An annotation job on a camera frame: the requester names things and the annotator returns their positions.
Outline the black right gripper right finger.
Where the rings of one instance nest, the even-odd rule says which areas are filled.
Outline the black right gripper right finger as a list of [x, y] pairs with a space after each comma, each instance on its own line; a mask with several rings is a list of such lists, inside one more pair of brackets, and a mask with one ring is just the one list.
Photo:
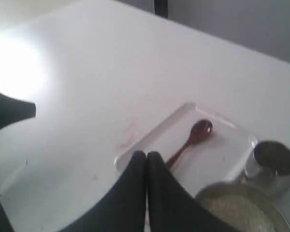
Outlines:
[[187, 193], [158, 152], [147, 155], [146, 183], [152, 232], [234, 231], [234, 227], [204, 209]]

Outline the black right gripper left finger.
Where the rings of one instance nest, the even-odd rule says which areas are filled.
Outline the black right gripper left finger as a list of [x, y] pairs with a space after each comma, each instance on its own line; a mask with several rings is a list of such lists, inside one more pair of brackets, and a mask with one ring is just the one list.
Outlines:
[[116, 183], [63, 232], [143, 232], [146, 209], [146, 155], [135, 151]]

